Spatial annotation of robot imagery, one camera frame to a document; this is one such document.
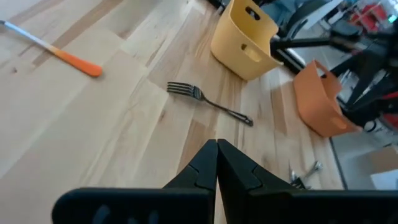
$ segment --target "yellow basket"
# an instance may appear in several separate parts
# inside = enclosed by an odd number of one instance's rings
[[[217,24],[211,52],[245,80],[282,65],[273,59],[269,42],[278,26],[252,0],[232,0]]]

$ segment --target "orange-handled paintbrush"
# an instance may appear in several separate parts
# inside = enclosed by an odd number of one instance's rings
[[[61,49],[58,49],[58,48],[52,46],[51,44],[46,43],[43,40],[40,40],[39,38],[33,36],[32,34],[22,30],[21,28],[15,26],[14,24],[11,24],[7,21],[0,20],[0,24],[3,24],[6,27],[24,35],[25,37],[29,38],[30,40],[33,40],[35,43],[44,47],[49,52],[53,53],[58,58],[62,59],[64,62],[69,63],[73,67],[79,69],[80,71],[86,73],[87,75],[89,75],[91,77],[98,77],[102,74],[102,68],[99,65],[89,63],[89,62],[82,60],[74,55],[71,55],[70,53],[67,53]]]

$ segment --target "fork tines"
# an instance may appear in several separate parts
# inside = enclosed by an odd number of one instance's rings
[[[187,83],[168,82],[167,91],[186,96],[194,96],[194,86]]]

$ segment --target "gray floor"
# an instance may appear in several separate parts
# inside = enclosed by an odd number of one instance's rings
[[[323,28],[316,24],[310,30],[300,31],[297,38],[319,37],[324,34]],[[317,59],[327,68],[331,69],[342,62],[347,55],[331,47],[313,47],[296,49],[296,52],[305,60],[311,62]],[[369,152],[378,150],[384,145],[398,139],[397,136],[389,134],[383,128],[374,133],[350,133],[333,137],[333,145],[340,163],[343,179],[346,187],[351,190],[372,190],[374,185],[370,179],[372,174],[371,163],[366,155]]]

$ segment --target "wooden tabletop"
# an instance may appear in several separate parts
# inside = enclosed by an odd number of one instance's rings
[[[0,0],[0,15],[103,66],[92,79],[10,30],[0,31],[0,222],[50,223],[82,186],[164,186],[208,139],[225,138],[281,179],[315,160],[314,189],[341,189],[328,139],[304,125],[292,76],[244,82],[210,53],[219,15],[201,0]],[[199,86],[248,114],[250,128],[168,81]],[[224,223],[220,194],[216,223]]]

